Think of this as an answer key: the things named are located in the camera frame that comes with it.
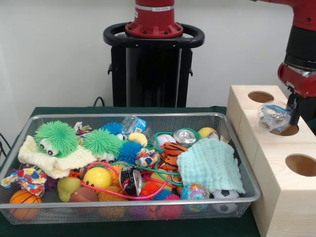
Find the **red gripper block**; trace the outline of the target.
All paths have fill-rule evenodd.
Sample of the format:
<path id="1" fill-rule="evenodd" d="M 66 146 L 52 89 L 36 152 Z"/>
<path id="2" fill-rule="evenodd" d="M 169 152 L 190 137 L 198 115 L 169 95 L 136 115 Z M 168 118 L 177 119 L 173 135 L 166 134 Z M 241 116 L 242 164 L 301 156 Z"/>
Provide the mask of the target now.
<path id="1" fill-rule="evenodd" d="M 292 111 L 290 125 L 297 125 L 303 106 L 303 98 L 316 96 L 316 72 L 296 69 L 282 63 L 278 68 L 278 78 L 295 93 L 288 97 L 287 107 Z"/>

